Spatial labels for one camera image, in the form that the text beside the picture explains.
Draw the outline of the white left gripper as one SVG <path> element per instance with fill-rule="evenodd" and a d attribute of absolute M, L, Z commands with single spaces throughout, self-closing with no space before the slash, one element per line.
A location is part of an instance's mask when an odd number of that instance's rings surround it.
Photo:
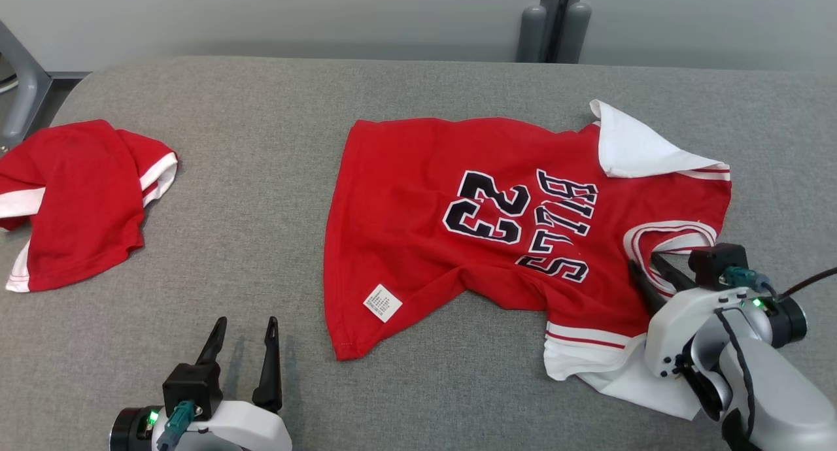
<path fill-rule="evenodd" d="M 216 320 L 196 365 L 217 362 L 228 319 Z M 174 418 L 158 413 L 153 428 L 152 450 L 291 450 L 292 441 L 283 419 L 281 357 L 278 319 L 272 315 L 264 334 L 264 359 L 259 385 L 246 401 L 221 401 L 212 418 L 200 421 L 178 406 Z"/>

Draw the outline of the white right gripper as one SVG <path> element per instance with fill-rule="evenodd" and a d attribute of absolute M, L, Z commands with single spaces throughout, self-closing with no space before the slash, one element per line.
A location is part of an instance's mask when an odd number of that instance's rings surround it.
<path fill-rule="evenodd" d="M 647 332 L 645 364 L 655 376 L 678 375 L 684 368 L 676 362 L 687 355 L 701 371 L 707 371 L 703 359 L 720 359 L 724 347 L 730 344 L 738 373 L 744 380 L 751 379 L 739 344 L 745 334 L 733 329 L 735 325 L 749 326 L 745 310 L 751 307 L 751 291 L 697 288 L 693 279 L 658 252 L 651 255 L 651 278 L 634 260 L 630 260 L 630 273 L 648 315 L 654 315 Z M 676 295 L 668 301 L 661 293 Z"/>

